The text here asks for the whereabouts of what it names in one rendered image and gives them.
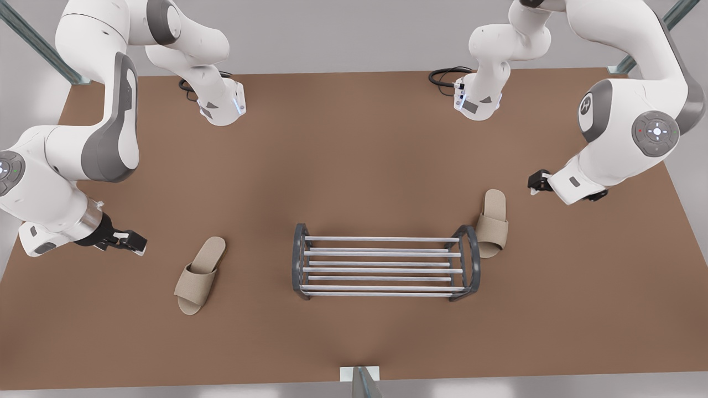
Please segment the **grey metal shoe rack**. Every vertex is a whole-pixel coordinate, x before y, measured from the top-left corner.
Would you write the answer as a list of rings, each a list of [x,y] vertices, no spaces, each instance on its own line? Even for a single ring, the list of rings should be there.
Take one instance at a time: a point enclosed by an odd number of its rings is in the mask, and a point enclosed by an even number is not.
[[[312,297],[424,297],[458,301],[481,282],[481,237],[462,225],[450,237],[314,236],[299,223],[291,287]]]

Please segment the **beige open-toe slipper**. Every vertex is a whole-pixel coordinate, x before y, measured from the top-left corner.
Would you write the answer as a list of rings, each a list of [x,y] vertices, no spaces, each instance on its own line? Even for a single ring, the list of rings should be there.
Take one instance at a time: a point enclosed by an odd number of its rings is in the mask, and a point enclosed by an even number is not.
[[[195,315],[205,305],[226,251],[227,243],[222,237],[210,237],[182,271],[174,290],[182,313]]]
[[[508,229],[505,194],[498,189],[486,191],[482,211],[475,227],[481,259],[490,259],[505,249]]]

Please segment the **silver frame post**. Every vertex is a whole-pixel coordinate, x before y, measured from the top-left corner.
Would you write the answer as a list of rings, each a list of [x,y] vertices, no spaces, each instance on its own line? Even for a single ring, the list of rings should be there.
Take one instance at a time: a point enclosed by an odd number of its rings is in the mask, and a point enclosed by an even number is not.
[[[43,60],[60,73],[72,85],[86,85],[91,79],[74,71],[66,61],[61,58],[55,48],[43,38],[15,8],[7,2],[0,0],[0,20],[5,22],[22,40],[24,40]]]
[[[340,381],[351,382],[351,398],[383,398],[379,366],[340,367]]]
[[[627,56],[618,65],[609,66],[610,75],[627,75],[635,66],[639,66],[645,78],[663,79],[671,74],[680,76],[685,73],[683,61],[676,48],[670,30],[675,27],[701,0],[675,0],[674,5],[664,16],[636,2],[638,8],[630,10],[632,2],[621,7],[619,28],[611,28],[613,33],[626,33],[617,44],[610,44]]]

